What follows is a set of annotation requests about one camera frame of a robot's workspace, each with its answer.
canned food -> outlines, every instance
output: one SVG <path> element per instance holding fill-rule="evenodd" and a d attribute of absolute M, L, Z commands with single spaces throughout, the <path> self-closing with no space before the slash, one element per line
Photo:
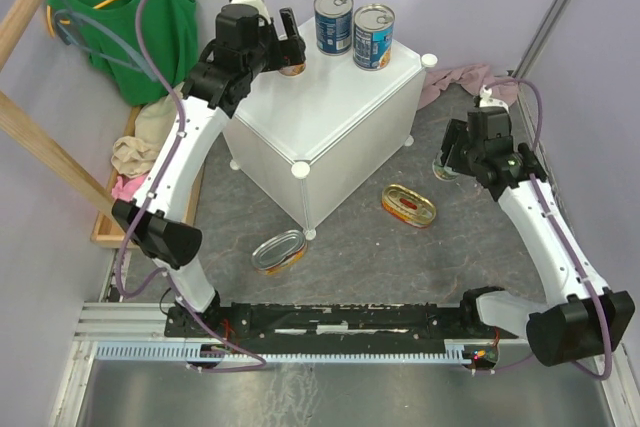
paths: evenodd
<path fill-rule="evenodd" d="M 424 229 L 436 218 L 436 207 L 414 191 L 392 184 L 382 192 L 382 206 L 403 222 Z"/>
<path fill-rule="evenodd" d="M 318 49 L 328 55 L 344 54 L 351 47 L 353 0 L 314 0 Z"/>
<path fill-rule="evenodd" d="M 370 4 L 356 10 L 353 60 L 365 70 L 379 70 L 391 60 L 396 15 L 386 5 Z"/>
<path fill-rule="evenodd" d="M 286 38 L 287 38 L 286 34 L 283 34 L 278 37 L 278 39 L 280 40 L 283 40 Z M 280 70 L 278 70 L 278 72 L 280 72 L 282 75 L 285 75 L 287 77 L 295 77 L 296 75 L 299 75 L 302 72 L 304 72 L 304 69 L 306 68 L 307 68 L 307 63 L 303 62 L 302 64 L 298 64 L 298 65 L 288 65 L 287 67 L 282 67 Z"/>
<path fill-rule="evenodd" d="M 251 263 L 261 274 L 271 275 L 300 260 L 306 251 L 304 234 L 289 230 L 258 247 L 251 255 Z"/>
<path fill-rule="evenodd" d="M 438 155 L 436 155 L 436 158 L 433 159 L 433 162 L 431 163 L 431 168 L 433 169 L 435 176 L 445 182 L 456 180 L 459 174 L 454 172 L 450 167 L 442 165 L 441 158 L 442 152 L 438 152 Z"/>

pink towel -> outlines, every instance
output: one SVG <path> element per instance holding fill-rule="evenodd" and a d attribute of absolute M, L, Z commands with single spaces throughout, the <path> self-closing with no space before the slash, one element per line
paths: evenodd
<path fill-rule="evenodd" d="M 127 177 L 119 175 L 118 180 L 116 180 L 116 185 L 111 189 L 111 197 L 129 202 L 133 199 L 133 195 L 136 191 L 144 183 L 144 179 L 146 177 L 147 176 L 145 174 L 134 177 L 133 179 L 128 179 Z"/>
<path fill-rule="evenodd" d="M 490 84 L 495 80 L 488 64 L 473 64 L 457 69 L 427 72 L 418 108 L 421 109 L 440 97 L 440 92 L 446 90 L 452 82 L 460 84 L 471 95 L 478 95 L 483 85 Z M 493 97 L 504 100 L 507 105 L 513 104 L 518 98 L 516 84 L 497 85 L 491 90 Z"/>

blue can label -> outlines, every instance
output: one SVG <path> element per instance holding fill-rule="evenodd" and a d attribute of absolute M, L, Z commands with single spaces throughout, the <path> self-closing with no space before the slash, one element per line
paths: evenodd
<path fill-rule="evenodd" d="M 354 29 L 353 59 L 367 70 L 382 69 L 391 60 L 393 24 L 384 30 L 367 32 L 357 25 Z"/>
<path fill-rule="evenodd" d="M 351 47 L 351 11 L 340 17 L 325 17 L 316 12 L 318 48 L 325 54 L 344 54 Z"/>

oval tin can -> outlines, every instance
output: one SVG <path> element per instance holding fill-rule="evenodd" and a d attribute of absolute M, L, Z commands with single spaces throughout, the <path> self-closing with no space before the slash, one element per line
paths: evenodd
<path fill-rule="evenodd" d="M 429 227 L 436 218 L 436 207 L 431 201 L 397 184 L 384 189 L 382 206 L 394 217 L 419 229 Z"/>
<path fill-rule="evenodd" d="M 289 230 L 267 240 L 251 255 L 253 267 L 262 274 L 274 274 L 290 266 L 307 251 L 307 239 L 298 230 Z"/>

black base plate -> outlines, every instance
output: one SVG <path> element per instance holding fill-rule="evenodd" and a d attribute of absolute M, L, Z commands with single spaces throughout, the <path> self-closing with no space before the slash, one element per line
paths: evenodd
<path fill-rule="evenodd" d="M 458 307 L 431 304 L 232 304 L 220 313 L 235 333 L 231 340 L 261 354 L 444 353 L 445 339 L 496 335 L 493 327 L 463 326 Z M 165 336 L 210 338 L 181 306 L 169 309 Z"/>

